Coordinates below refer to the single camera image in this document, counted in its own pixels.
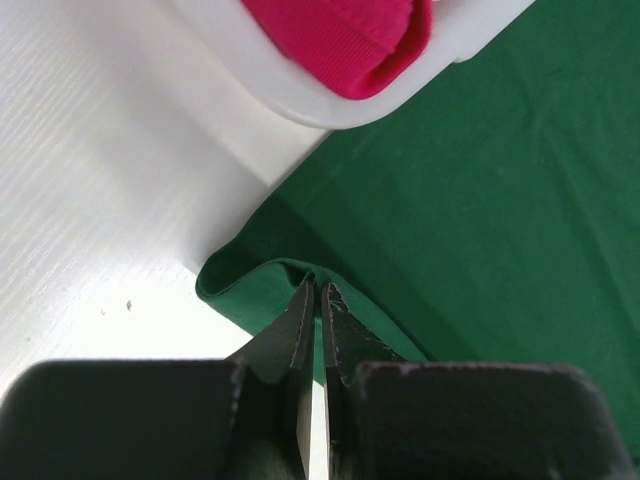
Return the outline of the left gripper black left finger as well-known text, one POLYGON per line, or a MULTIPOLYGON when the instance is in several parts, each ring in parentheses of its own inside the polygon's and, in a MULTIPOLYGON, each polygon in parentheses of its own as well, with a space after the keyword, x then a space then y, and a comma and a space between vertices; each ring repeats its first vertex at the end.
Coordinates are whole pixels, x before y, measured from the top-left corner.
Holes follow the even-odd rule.
POLYGON ((5 479, 305 479, 314 288, 220 360, 48 361, 1 404, 5 479))

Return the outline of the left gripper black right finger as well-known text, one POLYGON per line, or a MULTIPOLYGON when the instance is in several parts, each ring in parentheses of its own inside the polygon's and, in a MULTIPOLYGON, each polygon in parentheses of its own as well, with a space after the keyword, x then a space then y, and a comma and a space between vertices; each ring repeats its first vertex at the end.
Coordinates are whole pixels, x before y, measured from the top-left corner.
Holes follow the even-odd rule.
POLYGON ((321 294, 333 479, 634 479, 608 405, 558 364, 413 363, 321 294))

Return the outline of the green t shirt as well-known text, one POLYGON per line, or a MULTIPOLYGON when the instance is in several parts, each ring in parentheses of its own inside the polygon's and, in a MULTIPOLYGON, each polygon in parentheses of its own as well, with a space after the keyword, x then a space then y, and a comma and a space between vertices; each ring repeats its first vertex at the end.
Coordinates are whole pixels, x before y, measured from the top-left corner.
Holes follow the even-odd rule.
POLYGON ((639 408, 639 5, 538 1, 332 133, 205 264, 245 316, 332 276, 435 360, 562 362, 639 408))

